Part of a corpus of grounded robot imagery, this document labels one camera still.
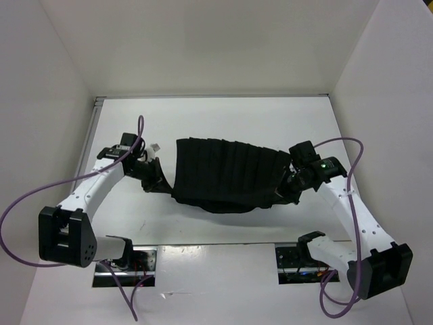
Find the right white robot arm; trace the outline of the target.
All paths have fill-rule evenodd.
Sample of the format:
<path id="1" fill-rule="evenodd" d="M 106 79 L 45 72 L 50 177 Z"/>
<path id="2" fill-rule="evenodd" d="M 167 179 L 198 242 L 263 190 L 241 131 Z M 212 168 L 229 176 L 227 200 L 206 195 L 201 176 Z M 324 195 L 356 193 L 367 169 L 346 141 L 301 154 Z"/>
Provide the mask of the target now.
<path id="1" fill-rule="evenodd" d="M 334 157 L 295 158 L 277 194 L 298 204 L 301 194 L 314 190 L 331 207 L 354 244 L 354 250 L 315 231 L 299 237 L 296 257 L 304 266 L 322 262 L 346 277 L 355 296 L 370 299 L 402 286 L 413 259 L 408 244 L 397 244 L 366 207 L 350 177 Z"/>

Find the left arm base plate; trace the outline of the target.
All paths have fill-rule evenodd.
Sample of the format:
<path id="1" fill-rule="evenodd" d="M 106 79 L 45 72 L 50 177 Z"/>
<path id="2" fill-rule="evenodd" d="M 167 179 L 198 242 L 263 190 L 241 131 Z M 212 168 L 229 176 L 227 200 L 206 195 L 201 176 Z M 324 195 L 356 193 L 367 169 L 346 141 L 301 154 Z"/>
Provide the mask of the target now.
<path id="1" fill-rule="evenodd" d="M 154 287 L 156 281 L 157 246 L 134 246 L 134 253 L 129 264 L 108 261 L 110 271 L 104 264 L 96 263 L 93 274 L 93 288 L 113 288 L 117 277 L 122 287 Z"/>

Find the black pleated skirt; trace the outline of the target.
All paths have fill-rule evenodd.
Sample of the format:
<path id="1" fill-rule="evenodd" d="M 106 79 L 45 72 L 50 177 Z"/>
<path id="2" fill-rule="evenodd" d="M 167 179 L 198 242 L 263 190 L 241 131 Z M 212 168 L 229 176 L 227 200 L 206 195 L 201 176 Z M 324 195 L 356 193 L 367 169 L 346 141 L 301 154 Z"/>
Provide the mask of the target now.
<path id="1" fill-rule="evenodd" d="M 223 139 L 177 140 L 175 183 L 158 159 L 141 182 L 145 192 L 169 194 L 180 204 L 209 213 L 247 213 L 287 200 L 276 193 L 291 157 L 287 152 Z"/>

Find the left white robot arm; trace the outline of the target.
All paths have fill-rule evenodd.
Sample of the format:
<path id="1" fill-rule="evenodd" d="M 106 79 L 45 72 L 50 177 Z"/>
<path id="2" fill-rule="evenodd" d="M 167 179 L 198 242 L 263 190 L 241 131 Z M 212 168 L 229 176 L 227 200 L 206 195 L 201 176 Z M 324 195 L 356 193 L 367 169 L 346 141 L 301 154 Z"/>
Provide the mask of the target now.
<path id="1" fill-rule="evenodd" d="M 133 242 L 129 238 L 106 235 L 97 237 L 92 220 L 112 188 L 124 177 L 149 180 L 156 185 L 160 164 L 158 144 L 147 146 L 142 138 L 123 133 L 119 144 L 104 148 L 98 155 L 91 176 L 56 207 L 44 207 L 39 213 L 39 256 L 77 267 L 108 261 L 119 270 L 130 269 L 135 262 Z"/>

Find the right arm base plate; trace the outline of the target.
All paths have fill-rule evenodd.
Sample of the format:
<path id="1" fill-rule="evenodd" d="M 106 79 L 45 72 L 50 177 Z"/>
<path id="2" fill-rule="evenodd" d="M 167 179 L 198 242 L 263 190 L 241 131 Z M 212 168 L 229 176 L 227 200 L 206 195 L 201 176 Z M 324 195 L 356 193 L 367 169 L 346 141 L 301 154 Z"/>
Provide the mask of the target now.
<path id="1" fill-rule="evenodd" d="M 275 244 L 275 260 L 279 284 L 320 283 L 334 269 L 320 261 L 305 261 L 294 242 Z"/>

